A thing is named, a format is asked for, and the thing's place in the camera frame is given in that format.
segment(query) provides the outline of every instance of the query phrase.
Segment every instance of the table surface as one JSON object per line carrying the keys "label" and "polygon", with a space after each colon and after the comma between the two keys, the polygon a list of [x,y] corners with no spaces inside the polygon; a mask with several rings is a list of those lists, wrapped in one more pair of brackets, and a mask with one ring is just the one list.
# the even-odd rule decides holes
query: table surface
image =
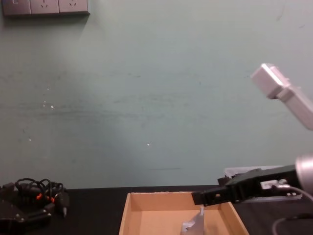
{"label": "table surface", "polygon": [[[156,191],[197,191],[215,186],[173,186],[139,188],[96,188],[70,190],[70,210],[66,219],[54,215],[49,226],[28,235],[117,235],[127,193]],[[279,218],[313,211],[306,200],[235,204],[250,235],[270,235],[272,223]],[[282,223],[279,235],[311,235],[313,220]]]}

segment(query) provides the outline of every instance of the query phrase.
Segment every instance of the robotic arm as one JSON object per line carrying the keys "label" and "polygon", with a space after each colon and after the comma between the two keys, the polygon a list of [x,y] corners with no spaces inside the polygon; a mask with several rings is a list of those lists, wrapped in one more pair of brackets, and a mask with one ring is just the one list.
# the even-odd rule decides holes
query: robotic arm
{"label": "robotic arm", "polygon": [[[276,66],[262,64],[251,77],[267,98],[281,100],[307,129],[313,130],[312,102]],[[305,194],[313,194],[312,179],[313,154],[307,154],[299,156],[295,165],[249,171],[227,179],[219,188],[193,192],[192,196],[196,205],[209,206],[228,201],[237,203],[255,197],[299,193],[301,190],[297,188],[302,188]]]}
{"label": "robotic arm", "polygon": [[312,102],[276,66],[262,64],[251,77],[267,98],[281,100],[307,129],[313,130]]}

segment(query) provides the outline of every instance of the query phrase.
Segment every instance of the black cable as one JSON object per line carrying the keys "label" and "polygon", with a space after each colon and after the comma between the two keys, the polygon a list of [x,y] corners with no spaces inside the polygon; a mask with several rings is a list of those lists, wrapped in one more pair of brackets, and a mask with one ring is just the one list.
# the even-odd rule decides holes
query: black cable
{"label": "black cable", "polygon": [[[20,185],[21,182],[23,181],[29,181],[30,183],[28,183],[25,187],[22,187]],[[52,182],[49,179],[43,179],[40,181],[36,181],[34,179],[31,178],[23,178],[23,179],[19,179],[16,183],[15,183],[15,187],[18,189],[19,193],[23,196],[25,193],[25,190],[30,190],[31,187],[33,185],[36,185],[37,188],[40,189],[40,192],[42,194],[42,199],[46,200],[47,198],[49,200],[52,199],[52,196],[54,194],[54,192],[61,192],[64,191],[64,187],[62,183],[56,183],[56,182]]]}

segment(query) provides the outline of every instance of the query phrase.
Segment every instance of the metal bracket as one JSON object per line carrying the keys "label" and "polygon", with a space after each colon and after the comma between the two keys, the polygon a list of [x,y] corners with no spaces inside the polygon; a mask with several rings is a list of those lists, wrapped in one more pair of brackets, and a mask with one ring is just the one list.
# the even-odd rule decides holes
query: metal bracket
{"label": "metal bracket", "polygon": [[200,208],[200,212],[188,222],[184,222],[181,226],[180,235],[204,235],[204,208]]}

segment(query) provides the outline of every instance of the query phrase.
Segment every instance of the open cardboard box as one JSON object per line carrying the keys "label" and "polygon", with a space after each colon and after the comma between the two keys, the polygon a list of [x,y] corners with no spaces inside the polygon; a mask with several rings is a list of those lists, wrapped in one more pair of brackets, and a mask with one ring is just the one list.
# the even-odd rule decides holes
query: open cardboard box
{"label": "open cardboard box", "polygon": [[[129,193],[119,235],[180,235],[200,211],[190,192]],[[248,235],[231,203],[204,208],[205,235]]]}

